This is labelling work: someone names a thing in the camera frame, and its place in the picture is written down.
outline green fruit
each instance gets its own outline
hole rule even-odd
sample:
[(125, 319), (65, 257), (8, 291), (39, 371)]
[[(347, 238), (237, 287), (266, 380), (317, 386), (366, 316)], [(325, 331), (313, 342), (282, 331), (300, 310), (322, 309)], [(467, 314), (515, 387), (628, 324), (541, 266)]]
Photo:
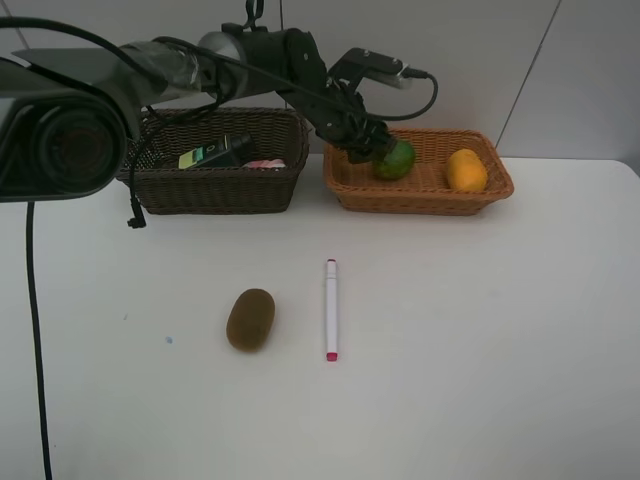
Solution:
[(409, 142), (398, 140), (383, 159), (373, 160), (373, 174), (382, 180), (399, 180), (416, 161), (416, 151)]

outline black cable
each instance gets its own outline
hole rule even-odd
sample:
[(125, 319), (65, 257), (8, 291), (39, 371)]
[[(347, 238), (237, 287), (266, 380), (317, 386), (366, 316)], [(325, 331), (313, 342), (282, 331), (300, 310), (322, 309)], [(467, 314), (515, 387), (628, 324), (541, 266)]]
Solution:
[(40, 30), (51, 30), (53, 32), (66, 33), (67, 35), (71, 35), (72, 37), (82, 38), (83, 40), (87, 40), (88, 42), (94, 43), (99, 47), (108, 50), (113, 53), (116, 57), (122, 60), (126, 65), (131, 67), (137, 73), (142, 75), (144, 78), (149, 80), (152, 84), (157, 85), (159, 87), (166, 87), (167, 81), (153, 72), (145, 69), (135, 60), (133, 60), (129, 55), (124, 53), (121, 49), (119, 49), (116, 45), (109, 42), (108, 40), (96, 35), (95, 33), (88, 32), (87, 30), (83, 30), (78, 27), (74, 27), (73, 25), (68, 25), (62, 22), (56, 22), (54, 20), (46, 20), (43, 18), (31, 18), (31, 17), (6, 17), (0, 18), (0, 29), (2, 28), (36, 28)]
[(424, 114), (425, 112), (427, 112), (432, 106), (433, 104), (436, 102), (436, 99), (438, 98), (438, 81), (436, 80), (436, 78), (431, 75), (430, 73), (427, 72), (423, 72), (424, 77), (431, 80), (431, 82), (433, 83), (433, 93), (431, 94), (431, 99), (429, 100), (429, 102), (422, 107), (420, 110), (417, 110), (413, 113), (409, 113), (406, 115), (377, 115), (374, 113), (368, 113), (366, 111), (362, 111), (362, 110), (358, 110), (356, 108), (350, 107), (348, 105), (343, 105), (341, 103), (335, 102), (329, 98), (326, 98), (322, 95), (319, 95), (311, 90), (308, 90), (304, 87), (301, 87), (300, 85), (296, 85), (293, 82), (290, 82), (287, 79), (284, 79), (278, 75), (275, 75), (271, 72), (267, 72), (266, 70), (263, 70), (261, 68), (258, 67), (254, 67), (253, 65), (249, 65), (248, 63), (244, 63), (241, 62), (239, 60), (235, 60), (233, 58), (229, 58), (229, 57), (225, 57), (224, 55), (220, 55), (218, 53), (212, 52), (211, 50), (208, 50), (206, 48), (202, 48), (202, 47), (198, 47), (192, 43), (189, 43), (185, 40), (181, 40), (179, 38), (174, 38), (174, 37), (167, 37), (167, 36), (162, 36), (162, 37), (157, 37), (153, 39), (154, 42), (159, 42), (159, 43), (167, 43), (167, 44), (172, 44), (172, 45), (178, 45), (184, 48), (188, 48), (189, 50), (191, 50), (192, 52), (198, 54), (198, 55), (202, 55), (203, 57), (207, 57), (211, 60), (218, 60), (218, 61), (223, 61), (225, 63), (228, 63), (230, 65), (235, 65), (236, 67), (240, 67), (240, 68), (244, 68), (245, 70), (248, 70), (250, 72), (254, 72), (258, 75), (262, 75), (263, 77), (269, 78), (275, 82), (281, 83), (283, 85), (283, 87), (287, 87), (291, 90), (296, 90), (308, 97), (312, 97), (315, 100), (319, 101), (319, 102), (323, 102), (326, 105), (332, 106), (333, 108), (335, 108), (336, 110), (339, 111), (343, 111), (343, 112), (348, 112), (348, 113), (352, 113), (354, 115), (358, 115), (360, 117), (365, 117), (365, 118), (369, 118), (371, 120), (380, 120), (383, 122), (400, 122), (403, 120), (411, 120), (414, 119), (416, 117), (419, 117), (420, 115)]
[(47, 428), (47, 405), (44, 396), (44, 368), (42, 367), (42, 342), (40, 340), (40, 316), (36, 297), (36, 278), (33, 268), (33, 214), (35, 203), (27, 205), (27, 281), (29, 282), (29, 304), (31, 305), (31, 323), (33, 324), (33, 348), (36, 357), (36, 382), (38, 385), (38, 410), (40, 411), (40, 438), (42, 440), (42, 461), (44, 478), (52, 480), (51, 455), (49, 453), (49, 431)]

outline pen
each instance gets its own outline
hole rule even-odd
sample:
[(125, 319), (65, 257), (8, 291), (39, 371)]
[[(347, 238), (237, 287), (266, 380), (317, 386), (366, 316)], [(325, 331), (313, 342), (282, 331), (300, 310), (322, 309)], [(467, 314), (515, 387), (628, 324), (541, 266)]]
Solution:
[(338, 265), (332, 258), (327, 260), (326, 278), (326, 328), (327, 361), (338, 360)]

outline robotic arm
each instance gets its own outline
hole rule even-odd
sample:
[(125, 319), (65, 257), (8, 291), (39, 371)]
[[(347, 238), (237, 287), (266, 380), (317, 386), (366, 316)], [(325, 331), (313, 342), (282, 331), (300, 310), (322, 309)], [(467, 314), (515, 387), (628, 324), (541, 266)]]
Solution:
[[(247, 5), (249, 11), (253, 1)], [(197, 46), (160, 37), (115, 52), (16, 52), (28, 67), (0, 58), (0, 202), (77, 198), (100, 190), (121, 168), (127, 139), (138, 139), (142, 108), (195, 93), (208, 93), (219, 104), (277, 92), (353, 163), (394, 148), (384, 120), (414, 118), (435, 101), (437, 82), (427, 72), (358, 48), (327, 71), (310, 33), (269, 32), (255, 26), (256, 18), (250, 13), (244, 26), (224, 24)], [(25, 28), (74, 28), (21, 18), (0, 19), (0, 28), (15, 27), (12, 21)], [(365, 77), (397, 88), (411, 78), (429, 78), (433, 97), (411, 115), (372, 115), (356, 91)]]

